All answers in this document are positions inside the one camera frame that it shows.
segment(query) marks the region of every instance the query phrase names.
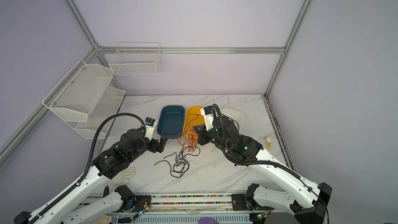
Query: white wire basket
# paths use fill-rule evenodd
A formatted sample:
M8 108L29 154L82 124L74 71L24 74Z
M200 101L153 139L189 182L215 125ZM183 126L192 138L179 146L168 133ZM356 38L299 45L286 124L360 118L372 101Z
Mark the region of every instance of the white wire basket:
M48 101L50 92L42 103L63 121L87 121L112 81L114 70L80 60L81 68L58 96Z
M107 87L97 106L86 122L78 122L75 127L70 125L85 139L93 139L100 124L109 116L117 113L126 91L115 87ZM114 119L108 121L101 129L98 139L104 139Z
M116 42L109 62L116 75L157 75L162 54L157 42Z

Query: aluminum frame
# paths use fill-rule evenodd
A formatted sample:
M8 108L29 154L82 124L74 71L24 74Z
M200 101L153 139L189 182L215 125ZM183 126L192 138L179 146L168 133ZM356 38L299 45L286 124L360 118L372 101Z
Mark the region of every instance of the aluminum frame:
M89 62L92 57L97 53L96 50L91 50L83 58L84 62ZM49 98L56 97L58 93L69 83L72 77L79 71L80 67L75 67L71 69L62 80L56 85L57 90L50 95ZM7 141L7 143L2 147L0 151L0 171L7 164L8 159L17 151L18 147L23 143L23 141L29 136L29 134L35 129L38 123L43 119L43 117L49 112L48 108L40 103L40 106L32 114L32 116L27 119L27 121L18 129L18 131Z
M288 37L285 47L161 47L161 53L164 54L281 54L278 64L273 72L271 80L267 86L267 90L264 94L264 104L268 111L269 118L274 127L275 134L278 137L278 142L282 143L281 149L290 161L292 169L295 169L294 164L291 161L290 153L284 142L281 130L277 124L276 117L272 111L271 104L269 102L268 96L271 93L272 88L275 85L275 81L286 61L289 54L291 46L300 30L300 27L304 21L306 13L313 0L304 0L301 6L300 12L297 15L296 21L292 27L291 33ZM100 60L101 64L105 67L109 67L107 64L104 54L111 54L116 52L116 47L102 47L96 42L90 28L84 20L82 13L80 12L76 2L74 0L64 0L68 9L71 11L73 18L76 20L77 25L82 30L84 36L86 37L89 44L92 46L92 50L83 58L85 62L89 62L94 56ZM62 80L57 84L57 87L61 89L65 82L68 82L71 76L76 71L70 71ZM113 85L121 89L119 83L114 77L112 80ZM6 165L8 159L12 154L18 149L18 147L23 143L23 141L28 137L28 135L35 129L41 119L48 112L48 109L41 104L40 107L32 114L29 119L19 128L19 130L11 137L7 143L0 150L0 171Z
M296 18L296 21L293 25L293 28L290 32L289 37L287 38L286 45L285 45L285 52L283 54L281 54L281 57L279 58L279 62L275 68L275 71L272 74L271 80L270 80L270 82L267 86L267 90L264 94L265 97L268 97L269 94L271 93L272 88L275 85L276 79L278 78L279 73L282 71L283 64L285 64L285 62L286 62L286 58L287 58L289 51L291 50L291 47L297 37L297 34L300 31L301 25L304 22L304 19L307 15L308 9L310 8L312 1L313 0L304 0L301 5L300 11Z
M116 47L103 47L99 50L101 54L114 54L116 51L117 51ZM284 47L160 47L160 52L162 54L284 54L285 48Z

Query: white glove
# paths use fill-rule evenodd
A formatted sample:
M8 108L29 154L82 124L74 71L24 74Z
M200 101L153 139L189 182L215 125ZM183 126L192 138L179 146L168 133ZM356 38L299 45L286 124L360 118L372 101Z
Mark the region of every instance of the white glove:
M127 167L109 180L107 185L124 185L130 183L130 178L135 174L135 167Z
M111 222L112 222L112 216L106 215L95 220L94 222L91 222L90 224L109 224Z

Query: small yellow object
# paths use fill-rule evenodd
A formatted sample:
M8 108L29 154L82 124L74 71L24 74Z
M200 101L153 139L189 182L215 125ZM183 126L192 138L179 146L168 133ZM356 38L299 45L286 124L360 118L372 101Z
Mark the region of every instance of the small yellow object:
M266 142L267 142L267 150L270 150L270 149L271 149L271 141L272 141L272 138L270 138L270 137L265 137L265 140L266 140Z

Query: orange plastic tray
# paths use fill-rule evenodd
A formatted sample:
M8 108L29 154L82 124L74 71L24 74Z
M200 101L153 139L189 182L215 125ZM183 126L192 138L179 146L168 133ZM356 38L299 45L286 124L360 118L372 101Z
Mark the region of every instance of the orange plastic tray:
M184 128L183 132L187 132L189 129L191 129L194 126L199 126L202 124L205 124L205 118L200 114L200 109L203 107L190 107L187 110L187 114L185 116L185 123L184 123Z

